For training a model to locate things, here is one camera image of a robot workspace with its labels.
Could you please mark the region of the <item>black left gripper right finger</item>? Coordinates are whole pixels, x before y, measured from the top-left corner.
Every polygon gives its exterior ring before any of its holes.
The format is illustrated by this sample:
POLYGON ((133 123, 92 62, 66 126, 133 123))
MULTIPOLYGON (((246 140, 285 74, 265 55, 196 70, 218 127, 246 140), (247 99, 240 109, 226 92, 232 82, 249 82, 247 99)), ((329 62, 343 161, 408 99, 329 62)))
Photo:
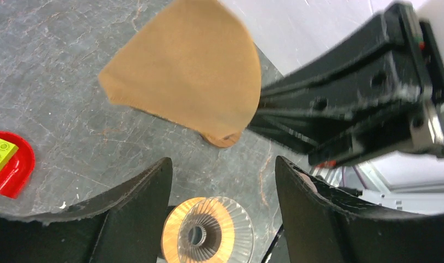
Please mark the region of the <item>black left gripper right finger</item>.
POLYGON ((282 156, 275 181, 291 262, 444 262, 444 214, 362 200, 282 156))

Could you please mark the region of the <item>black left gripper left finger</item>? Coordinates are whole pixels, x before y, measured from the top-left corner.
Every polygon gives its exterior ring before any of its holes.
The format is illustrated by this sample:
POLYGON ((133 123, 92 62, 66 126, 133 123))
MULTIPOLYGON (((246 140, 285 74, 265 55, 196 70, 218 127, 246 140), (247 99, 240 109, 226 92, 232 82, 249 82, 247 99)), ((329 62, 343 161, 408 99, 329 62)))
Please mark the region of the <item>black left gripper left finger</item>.
POLYGON ((58 213, 0 214, 0 262, 155 262, 172 180, 164 157, 58 213))

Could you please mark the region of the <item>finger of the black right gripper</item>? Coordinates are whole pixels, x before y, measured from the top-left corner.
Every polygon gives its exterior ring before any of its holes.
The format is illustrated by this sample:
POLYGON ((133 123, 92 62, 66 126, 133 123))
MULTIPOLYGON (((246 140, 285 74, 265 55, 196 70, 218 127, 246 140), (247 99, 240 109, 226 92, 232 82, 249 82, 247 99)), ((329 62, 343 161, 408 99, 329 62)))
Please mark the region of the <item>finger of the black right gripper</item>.
POLYGON ((353 124, 352 114, 256 114, 248 129, 296 153, 306 154, 353 124))

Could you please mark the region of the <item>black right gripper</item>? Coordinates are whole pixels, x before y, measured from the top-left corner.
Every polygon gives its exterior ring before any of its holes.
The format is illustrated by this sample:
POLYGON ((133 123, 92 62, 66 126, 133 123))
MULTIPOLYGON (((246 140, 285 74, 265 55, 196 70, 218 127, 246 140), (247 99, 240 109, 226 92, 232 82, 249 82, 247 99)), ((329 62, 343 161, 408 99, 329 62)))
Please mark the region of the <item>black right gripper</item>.
POLYGON ((263 88, 260 108, 331 86, 355 96, 353 125, 309 153, 316 166, 400 151, 444 158, 444 65, 430 23, 397 2, 307 65, 263 88))

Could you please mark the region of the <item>clear ribbed glass dripper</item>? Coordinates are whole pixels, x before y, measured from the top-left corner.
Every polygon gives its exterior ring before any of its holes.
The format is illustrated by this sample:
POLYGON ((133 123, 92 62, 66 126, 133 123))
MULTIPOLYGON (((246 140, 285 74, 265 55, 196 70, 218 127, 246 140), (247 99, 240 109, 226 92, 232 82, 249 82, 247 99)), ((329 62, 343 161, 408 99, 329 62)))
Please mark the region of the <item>clear ribbed glass dripper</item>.
POLYGON ((254 250, 251 218, 231 198, 204 198, 185 214, 177 249, 180 262, 251 262, 254 250))

